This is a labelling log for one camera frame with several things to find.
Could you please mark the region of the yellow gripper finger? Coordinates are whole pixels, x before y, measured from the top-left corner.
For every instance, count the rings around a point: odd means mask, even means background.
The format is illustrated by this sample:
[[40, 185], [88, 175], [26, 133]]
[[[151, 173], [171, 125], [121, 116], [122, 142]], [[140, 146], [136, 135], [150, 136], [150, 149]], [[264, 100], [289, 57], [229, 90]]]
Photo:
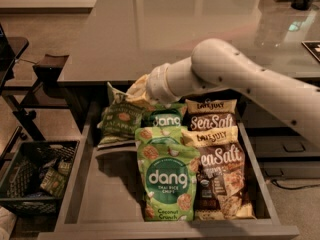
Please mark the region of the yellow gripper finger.
[[146, 91], [147, 80], [148, 74], [145, 74], [131, 85], [125, 95], [127, 102], [144, 108], [156, 104], [156, 101], [153, 100]]

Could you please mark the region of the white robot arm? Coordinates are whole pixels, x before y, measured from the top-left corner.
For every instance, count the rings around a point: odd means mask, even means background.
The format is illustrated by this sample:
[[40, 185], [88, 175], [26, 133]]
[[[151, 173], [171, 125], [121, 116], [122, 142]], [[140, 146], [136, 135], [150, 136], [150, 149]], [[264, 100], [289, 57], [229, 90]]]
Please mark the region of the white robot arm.
[[316, 146], [320, 145], [319, 88], [265, 69], [220, 39], [199, 43], [190, 57], [165, 63], [140, 77], [127, 99], [170, 104], [225, 89], [246, 96]]

